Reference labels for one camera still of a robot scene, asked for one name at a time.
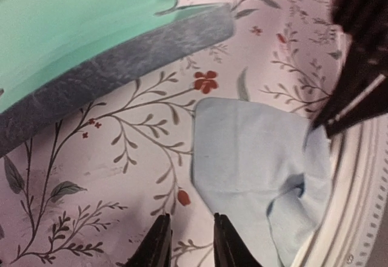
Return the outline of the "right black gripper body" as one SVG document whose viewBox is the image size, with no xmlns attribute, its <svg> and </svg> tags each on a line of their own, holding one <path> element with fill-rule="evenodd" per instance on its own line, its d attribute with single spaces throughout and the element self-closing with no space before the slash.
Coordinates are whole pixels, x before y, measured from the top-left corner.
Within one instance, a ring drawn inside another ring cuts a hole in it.
<svg viewBox="0 0 388 267">
<path fill-rule="evenodd" d="M 387 0 L 333 0 L 332 22 L 368 53 L 387 53 Z"/>
</svg>

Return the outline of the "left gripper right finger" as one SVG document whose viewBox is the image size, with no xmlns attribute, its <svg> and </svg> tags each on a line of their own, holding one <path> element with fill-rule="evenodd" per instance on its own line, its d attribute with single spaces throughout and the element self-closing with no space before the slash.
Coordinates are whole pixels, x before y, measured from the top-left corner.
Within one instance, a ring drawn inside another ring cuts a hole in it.
<svg viewBox="0 0 388 267">
<path fill-rule="evenodd" d="M 261 267 L 225 214 L 214 214 L 213 250 L 216 267 Z"/>
</svg>

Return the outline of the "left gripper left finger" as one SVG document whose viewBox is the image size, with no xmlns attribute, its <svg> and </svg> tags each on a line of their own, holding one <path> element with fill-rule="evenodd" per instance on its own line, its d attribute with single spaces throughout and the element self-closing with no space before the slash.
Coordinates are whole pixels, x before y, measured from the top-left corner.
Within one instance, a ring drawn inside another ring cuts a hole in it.
<svg viewBox="0 0 388 267">
<path fill-rule="evenodd" d="M 159 215 L 125 267 L 170 267 L 172 255 L 172 229 L 170 214 Z"/>
</svg>

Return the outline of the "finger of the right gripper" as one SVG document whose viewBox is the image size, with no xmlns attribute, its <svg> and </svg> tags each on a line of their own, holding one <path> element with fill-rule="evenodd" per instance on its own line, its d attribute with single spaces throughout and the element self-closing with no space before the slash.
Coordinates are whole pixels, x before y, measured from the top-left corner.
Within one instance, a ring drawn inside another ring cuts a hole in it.
<svg viewBox="0 0 388 267">
<path fill-rule="evenodd" d="M 332 137 L 387 113 L 387 43 L 365 50 L 352 43 L 328 102 L 310 124 Z"/>
</svg>

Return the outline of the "small blue cleaning cloth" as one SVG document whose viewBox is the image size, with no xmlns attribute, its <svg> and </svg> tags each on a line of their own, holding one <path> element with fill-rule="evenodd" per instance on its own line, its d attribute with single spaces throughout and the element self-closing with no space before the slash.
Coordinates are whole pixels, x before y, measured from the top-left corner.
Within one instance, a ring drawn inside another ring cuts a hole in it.
<svg viewBox="0 0 388 267">
<path fill-rule="evenodd" d="M 254 258 L 290 266 L 332 193 L 323 127 L 266 104 L 206 98 L 195 109 L 192 183 L 226 214 Z"/>
</svg>

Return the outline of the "blue glasses case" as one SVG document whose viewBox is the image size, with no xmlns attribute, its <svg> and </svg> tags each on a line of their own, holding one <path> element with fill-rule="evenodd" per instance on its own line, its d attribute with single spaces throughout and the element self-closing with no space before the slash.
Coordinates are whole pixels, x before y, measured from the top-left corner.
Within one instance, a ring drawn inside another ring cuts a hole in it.
<svg viewBox="0 0 388 267">
<path fill-rule="evenodd" d="M 233 33 L 227 3 L 1 0 L 1 154 L 86 103 Z"/>
</svg>

